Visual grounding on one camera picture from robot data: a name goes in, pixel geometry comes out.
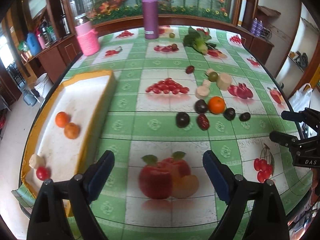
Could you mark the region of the pink bottle on counter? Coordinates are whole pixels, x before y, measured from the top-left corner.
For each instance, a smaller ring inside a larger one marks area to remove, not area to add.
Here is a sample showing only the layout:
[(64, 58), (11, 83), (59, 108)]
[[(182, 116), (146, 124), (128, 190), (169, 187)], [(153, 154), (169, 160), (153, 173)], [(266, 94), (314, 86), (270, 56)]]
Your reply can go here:
[(37, 36), (37, 39), (38, 39), (38, 42), (41, 46), (42, 49), (45, 49), (46, 48), (46, 39), (42, 33), (42, 31), (40, 31), (39, 29), (36, 30), (36, 36)]

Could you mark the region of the grey metal kettle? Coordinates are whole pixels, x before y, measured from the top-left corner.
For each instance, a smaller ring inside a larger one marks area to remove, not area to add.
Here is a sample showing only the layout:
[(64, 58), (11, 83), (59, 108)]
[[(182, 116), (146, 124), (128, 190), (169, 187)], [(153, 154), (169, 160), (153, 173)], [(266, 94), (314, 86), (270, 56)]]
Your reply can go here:
[(23, 101), (28, 105), (28, 106), (35, 106), (37, 103), (37, 97), (28, 89), (23, 90)]

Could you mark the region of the large beige cylinder chunk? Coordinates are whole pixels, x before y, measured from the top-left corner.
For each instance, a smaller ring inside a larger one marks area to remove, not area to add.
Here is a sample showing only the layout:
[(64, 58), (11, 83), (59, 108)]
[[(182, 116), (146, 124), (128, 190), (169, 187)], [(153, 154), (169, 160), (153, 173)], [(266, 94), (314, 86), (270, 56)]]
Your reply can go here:
[(33, 154), (29, 159), (29, 166), (32, 169), (37, 170), (39, 167), (45, 167), (46, 162), (43, 157), (41, 157), (37, 154)]

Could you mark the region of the white foam tray yellow rim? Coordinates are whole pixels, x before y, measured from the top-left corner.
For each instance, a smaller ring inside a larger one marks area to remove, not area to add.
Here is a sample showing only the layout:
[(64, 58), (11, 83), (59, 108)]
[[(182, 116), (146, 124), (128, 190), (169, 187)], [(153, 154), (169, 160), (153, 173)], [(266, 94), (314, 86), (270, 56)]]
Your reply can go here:
[(24, 149), (21, 182), (36, 198), (48, 172), (54, 182), (70, 180), (93, 164), (116, 88), (111, 70), (76, 74), (63, 81), (40, 110)]

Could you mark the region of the small beige cube chunk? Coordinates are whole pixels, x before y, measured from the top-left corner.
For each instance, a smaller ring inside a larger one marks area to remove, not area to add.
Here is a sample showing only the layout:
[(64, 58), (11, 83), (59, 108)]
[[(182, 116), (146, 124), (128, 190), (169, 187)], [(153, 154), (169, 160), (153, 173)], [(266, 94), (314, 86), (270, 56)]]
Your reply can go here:
[(207, 80), (207, 79), (204, 79), (203, 82), (202, 82), (202, 85), (209, 88), (210, 85), (211, 85), (211, 82), (209, 80)]

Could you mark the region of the purple cans on shelf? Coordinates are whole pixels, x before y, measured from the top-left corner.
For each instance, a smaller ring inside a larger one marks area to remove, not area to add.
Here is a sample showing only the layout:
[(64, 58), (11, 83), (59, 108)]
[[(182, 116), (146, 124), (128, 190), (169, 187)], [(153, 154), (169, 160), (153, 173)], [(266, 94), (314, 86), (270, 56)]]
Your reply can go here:
[(262, 31), (263, 22), (261, 20), (258, 20), (257, 18), (254, 18), (251, 25), (250, 33), (252, 33), (256, 37), (259, 37)]

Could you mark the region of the orange mandarin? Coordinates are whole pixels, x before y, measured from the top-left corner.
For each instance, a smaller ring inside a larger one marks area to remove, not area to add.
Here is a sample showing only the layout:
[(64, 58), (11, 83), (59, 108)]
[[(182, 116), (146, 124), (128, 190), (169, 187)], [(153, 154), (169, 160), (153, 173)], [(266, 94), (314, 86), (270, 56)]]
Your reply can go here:
[(60, 128), (65, 128), (69, 121), (70, 117), (66, 112), (59, 112), (55, 116), (55, 124)]
[(207, 103), (208, 109), (213, 114), (221, 114), (226, 109), (226, 104), (223, 98), (219, 96), (215, 96), (210, 98), (210, 100)]

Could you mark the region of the small dark plum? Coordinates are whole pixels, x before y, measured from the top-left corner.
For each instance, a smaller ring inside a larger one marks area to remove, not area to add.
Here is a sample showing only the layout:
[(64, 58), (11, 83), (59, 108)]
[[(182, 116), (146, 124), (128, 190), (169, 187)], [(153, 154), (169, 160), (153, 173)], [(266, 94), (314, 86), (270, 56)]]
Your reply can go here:
[(246, 122), (246, 121), (248, 121), (250, 118), (251, 118), (251, 114), (248, 113), (248, 112), (242, 113), (242, 114), (239, 116), (239, 120), (242, 121), (242, 122)]

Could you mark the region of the green bok choy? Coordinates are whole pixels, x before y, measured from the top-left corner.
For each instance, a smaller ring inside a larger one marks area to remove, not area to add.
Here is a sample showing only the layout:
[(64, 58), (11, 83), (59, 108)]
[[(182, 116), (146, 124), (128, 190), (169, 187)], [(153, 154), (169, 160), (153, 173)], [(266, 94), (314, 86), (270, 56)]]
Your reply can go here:
[(202, 55), (207, 55), (208, 50), (216, 48), (216, 44), (209, 42), (212, 37), (208, 28), (193, 28), (189, 26), (188, 33), (183, 38), (183, 46), (193, 48)]

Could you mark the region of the green round fruit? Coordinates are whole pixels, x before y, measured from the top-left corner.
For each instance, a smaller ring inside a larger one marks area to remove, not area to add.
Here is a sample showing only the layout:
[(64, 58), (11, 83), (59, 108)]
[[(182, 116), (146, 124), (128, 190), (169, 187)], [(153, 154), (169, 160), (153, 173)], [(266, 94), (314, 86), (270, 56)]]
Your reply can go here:
[(210, 82), (216, 82), (218, 80), (219, 75), (217, 74), (217, 72), (211, 72), (208, 75), (208, 80)]

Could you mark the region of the dark red jujube date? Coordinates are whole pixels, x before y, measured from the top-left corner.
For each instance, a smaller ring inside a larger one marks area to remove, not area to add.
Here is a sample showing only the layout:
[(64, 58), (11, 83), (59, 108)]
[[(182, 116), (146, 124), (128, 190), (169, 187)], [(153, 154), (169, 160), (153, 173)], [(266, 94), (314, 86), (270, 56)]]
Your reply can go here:
[(206, 131), (210, 127), (209, 120), (204, 114), (199, 114), (196, 122), (199, 128), (203, 131)]

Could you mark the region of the small orange tangerine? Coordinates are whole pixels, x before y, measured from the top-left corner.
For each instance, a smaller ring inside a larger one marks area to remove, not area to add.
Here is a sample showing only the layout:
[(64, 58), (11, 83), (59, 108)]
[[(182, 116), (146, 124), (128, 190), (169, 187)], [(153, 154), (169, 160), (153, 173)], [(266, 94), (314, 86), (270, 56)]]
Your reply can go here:
[(68, 139), (76, 139), (79, 134), (80, 127), (73, 122), (68, 123), (64, 128), (64, 135)]

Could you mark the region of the tiny beige chunk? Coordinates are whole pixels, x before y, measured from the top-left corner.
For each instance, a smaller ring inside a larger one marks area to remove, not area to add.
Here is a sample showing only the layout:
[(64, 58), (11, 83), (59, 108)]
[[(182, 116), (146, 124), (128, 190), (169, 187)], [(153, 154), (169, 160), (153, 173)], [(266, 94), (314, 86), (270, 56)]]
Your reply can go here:
[(212, 68), (208, 68), (206, 70), (206, 75), (209, 76), (212, 72), (215, 72), (215, 70), (213, 70)]

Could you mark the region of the red tomato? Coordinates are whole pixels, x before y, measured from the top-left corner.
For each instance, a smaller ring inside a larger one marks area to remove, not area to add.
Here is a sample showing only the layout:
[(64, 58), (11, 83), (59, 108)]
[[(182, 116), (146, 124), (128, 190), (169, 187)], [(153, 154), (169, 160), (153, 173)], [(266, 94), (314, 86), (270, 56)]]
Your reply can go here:
[(50, 169), (44, 166), (40, 166), (36, 170), (36, 176), (39, 180), (44, 181), (50, 178)]

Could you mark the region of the beige round chunk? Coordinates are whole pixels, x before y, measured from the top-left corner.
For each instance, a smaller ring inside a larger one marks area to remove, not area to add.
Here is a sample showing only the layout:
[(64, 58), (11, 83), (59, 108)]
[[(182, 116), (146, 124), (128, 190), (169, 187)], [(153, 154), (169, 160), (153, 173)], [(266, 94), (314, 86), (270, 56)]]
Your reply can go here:
[(207, 86), (199, 86), (196, 89), (195, 96), (198, 99), (205, 99), (210, 93), (210, 89)]

